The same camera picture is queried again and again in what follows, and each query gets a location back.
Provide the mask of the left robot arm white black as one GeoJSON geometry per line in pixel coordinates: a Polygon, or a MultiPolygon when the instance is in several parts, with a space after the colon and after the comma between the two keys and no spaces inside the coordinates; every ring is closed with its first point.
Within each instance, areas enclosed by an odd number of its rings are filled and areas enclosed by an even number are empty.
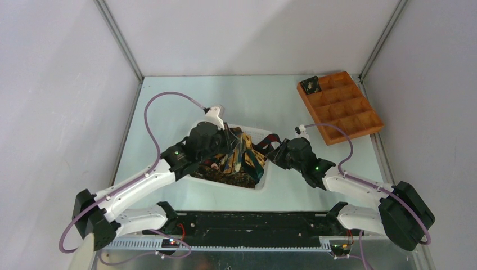
{"type": "Polygon", "coordinates": [[[205,160],[230,154],[240,141],[241,129],[202,121],[189,135],[160,154],[157,163],[136,177],[92,194],[85,189],[77,194],[73,221],[82,237],[93,235],[94,251],[117,237],[145,230],[171,234],[178,227],[178,215],[166,202],[149,208],[131,206],[150,193],[195,172],[205,160]]]}

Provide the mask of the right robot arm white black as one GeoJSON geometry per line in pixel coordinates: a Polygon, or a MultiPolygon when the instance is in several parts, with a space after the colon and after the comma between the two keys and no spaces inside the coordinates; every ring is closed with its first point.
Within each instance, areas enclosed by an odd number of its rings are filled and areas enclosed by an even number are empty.
{"type": "Polygon", "coordinates": [[[349,173],[332,161],[318,158],[303,137],[285,139],[266,154],[282,169],[294,169],[313,188],[351,196],[363,203],[338,202],[328,212],[327,228],[334,235],[363,230],[386,236],[399,248],[412,251],[428,244],[436,218],[413,185],[371,182],[349,173]]]}

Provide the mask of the orange compartment tray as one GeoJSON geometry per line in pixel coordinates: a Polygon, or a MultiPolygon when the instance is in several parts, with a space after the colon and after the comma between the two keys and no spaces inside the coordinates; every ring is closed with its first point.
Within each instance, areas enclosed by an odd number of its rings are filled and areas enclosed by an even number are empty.
{"type": "Polygon", "coordinates": [[[305,94],[300,82],[297,91],[324,142],[331,146],[381,131],[384,122],[346,71],[318,76],[321,92],[305,94]]]}

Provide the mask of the white plastic mesh basket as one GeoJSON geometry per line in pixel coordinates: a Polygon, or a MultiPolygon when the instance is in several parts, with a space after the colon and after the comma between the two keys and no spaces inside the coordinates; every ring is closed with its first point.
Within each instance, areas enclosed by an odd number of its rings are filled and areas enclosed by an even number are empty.
{"type": "Polygon", "coordinates": [[[206,159],[186,179],[210,186],[262,190],[271,170],[266,154],[281,143],[279,135],[243,125],[228,126],[238,138],[238,144],[232,152],[206,159]]]}

